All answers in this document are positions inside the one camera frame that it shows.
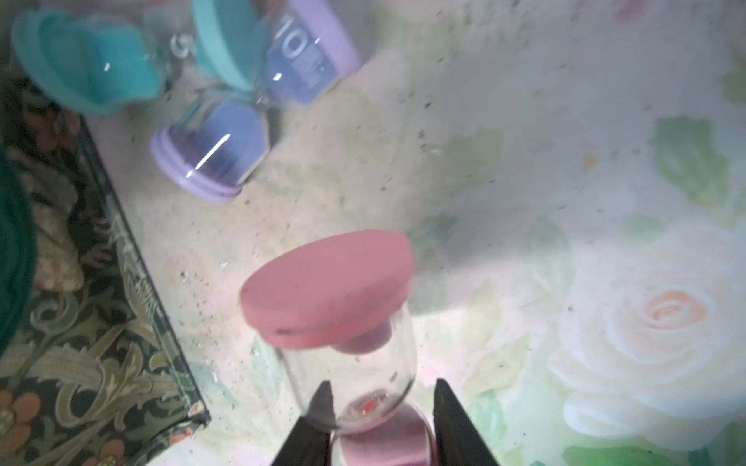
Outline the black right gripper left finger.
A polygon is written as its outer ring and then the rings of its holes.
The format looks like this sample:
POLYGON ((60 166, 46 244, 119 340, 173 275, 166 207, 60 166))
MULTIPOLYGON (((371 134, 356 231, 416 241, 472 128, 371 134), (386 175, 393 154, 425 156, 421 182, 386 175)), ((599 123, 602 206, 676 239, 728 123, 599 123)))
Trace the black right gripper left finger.
POLYGON ((296 421, 271 465, 330 465, 330 445, 335 422, 331 383, 324 381, 311 398, 306 413, 296 421))

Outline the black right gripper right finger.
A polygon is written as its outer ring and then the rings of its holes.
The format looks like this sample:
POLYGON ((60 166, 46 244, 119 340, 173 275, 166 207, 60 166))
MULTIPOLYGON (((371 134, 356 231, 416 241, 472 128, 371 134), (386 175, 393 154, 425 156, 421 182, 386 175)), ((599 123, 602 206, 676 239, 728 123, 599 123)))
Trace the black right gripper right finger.
POLYGON ((444 379, 438 379, 435 384, 433 421, 438 465, 499 466, 444 379))

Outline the pink hourglass front lowest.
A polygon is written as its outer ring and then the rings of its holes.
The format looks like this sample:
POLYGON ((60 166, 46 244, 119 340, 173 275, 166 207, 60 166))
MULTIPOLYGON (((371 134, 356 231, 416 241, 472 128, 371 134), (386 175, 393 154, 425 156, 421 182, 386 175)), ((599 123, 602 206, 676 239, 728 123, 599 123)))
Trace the pink hourglass front lowest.
POLYGON ((407 398, 417 377, 408 299, 415 254, 396 231, 318 240, 268 262, 240 291, 247 324, 270 345, 303 416, 330 381, 330 465, 433 465, 429 421, 407 398))

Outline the cream canvas tote bag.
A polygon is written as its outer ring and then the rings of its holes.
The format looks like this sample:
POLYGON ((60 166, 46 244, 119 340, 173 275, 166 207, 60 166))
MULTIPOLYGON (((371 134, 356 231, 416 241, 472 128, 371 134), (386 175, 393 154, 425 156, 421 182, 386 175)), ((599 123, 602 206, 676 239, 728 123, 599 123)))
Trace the cream canvas tote bag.
POLYGON ((1 461, 145 465, 211 421, 91 134, 1 68, 1 461))

